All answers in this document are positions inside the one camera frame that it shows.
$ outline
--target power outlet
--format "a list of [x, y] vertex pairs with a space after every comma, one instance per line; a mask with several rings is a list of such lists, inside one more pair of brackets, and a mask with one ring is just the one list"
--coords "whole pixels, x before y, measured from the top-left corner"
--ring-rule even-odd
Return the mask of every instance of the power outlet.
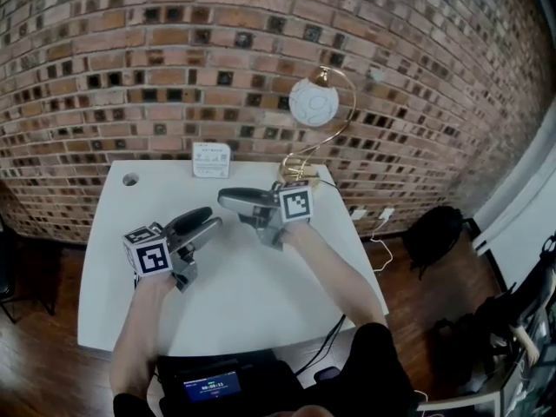
[[379, 219], [383, 219], [383, 220], [389, 220], [390, 216], [392, 216], [394, 214], [394, 210], [395, 208], [393, 207], [386, 207], [384, 208], [384, 210], [382, 210], [381, 215], [379, 216]]
[[384, 72], [382, 69], [371, 65], [367, 70], [367, 79], [374, 80], [376, 83], [384, 81]]
[[367, 211], [364, 208], [359, 208], [358, 210], [354, 210], [351, 213], [351, 219], [357, 221], [361, 219], [363, 216], [367, 214]]

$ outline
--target white lamp shade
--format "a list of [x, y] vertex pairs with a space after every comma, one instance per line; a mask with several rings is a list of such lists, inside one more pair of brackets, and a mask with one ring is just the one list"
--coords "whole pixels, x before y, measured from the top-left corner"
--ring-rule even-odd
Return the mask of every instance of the white lamp shade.
[[338, 111], [336, 88], [322, 88], [307, 78], [294, 85], [289, 93], [289, 109], [296, 121], [320, 127], [331, 121]]

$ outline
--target black backpack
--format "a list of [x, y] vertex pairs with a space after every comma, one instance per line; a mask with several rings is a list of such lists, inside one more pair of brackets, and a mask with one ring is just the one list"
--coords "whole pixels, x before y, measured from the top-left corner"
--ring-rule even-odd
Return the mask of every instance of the black backpack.
[[460, 238], [462, 229], [461, 212], [456, 208], [441, 206], [427, 211], [403, 234], [403, 245], [411, 257], [411, 269], [419, 268], [419, 279], [428, 266], [451, 250]]

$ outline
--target label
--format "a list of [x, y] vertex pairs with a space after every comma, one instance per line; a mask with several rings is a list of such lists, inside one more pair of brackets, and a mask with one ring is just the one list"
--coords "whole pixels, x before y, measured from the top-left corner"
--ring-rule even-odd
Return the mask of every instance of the label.
[[139, 277], [160, 274], [172, 270], [172, 260], [166, 238], [129, 245], [126, 240], [123, 248], [129, 264]]
[[281, 189], [278, 198], [283, 223], [309, 219], [313, 216], [313, 191], [309, 184], [305, 187]]
[[229, 177], [232, 156], [226, 143], [195, 142], [193, 144], [193, 174], [197, 177]]

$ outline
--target digital display screen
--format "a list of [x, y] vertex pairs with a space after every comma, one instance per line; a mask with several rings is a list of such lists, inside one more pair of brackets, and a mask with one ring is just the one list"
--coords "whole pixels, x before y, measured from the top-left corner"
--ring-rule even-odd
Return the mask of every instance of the digital display screen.
[[184, 381], [183, 386], [192, 402], [218, 399], [242, 390], [235, 372], [215, 375], [206, 379]]

